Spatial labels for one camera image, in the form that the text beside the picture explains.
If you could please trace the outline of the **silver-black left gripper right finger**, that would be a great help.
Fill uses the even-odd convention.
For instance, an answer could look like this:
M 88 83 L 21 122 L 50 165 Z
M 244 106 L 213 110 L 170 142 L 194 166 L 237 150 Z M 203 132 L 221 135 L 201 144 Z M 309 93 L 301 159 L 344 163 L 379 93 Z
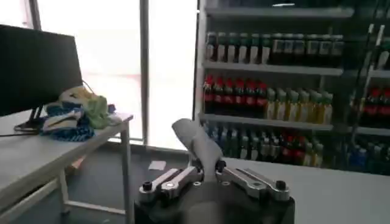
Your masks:
M 222 183 L 233 183 L 252 198 L 270 196 L 275 201 L 288 201 L 290 190 L 285 181 L 272 180 L 249 168 L 228 166 L 223 160 L 216 163 L 216 177 Z

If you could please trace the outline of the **silver-black left gripper left finger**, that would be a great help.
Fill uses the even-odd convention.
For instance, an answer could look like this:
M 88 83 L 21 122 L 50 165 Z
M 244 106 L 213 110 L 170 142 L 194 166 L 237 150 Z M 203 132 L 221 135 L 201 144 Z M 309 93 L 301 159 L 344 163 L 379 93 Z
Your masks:
M 152 203 L 157 198 L 173 200 L 189 185 L 200 186 L 204 180 L 204 167 L 199 159 L 192 160 L 187 168 L 172 168 L 153 181 L 145 181 L 139 188 L 139 202 Z

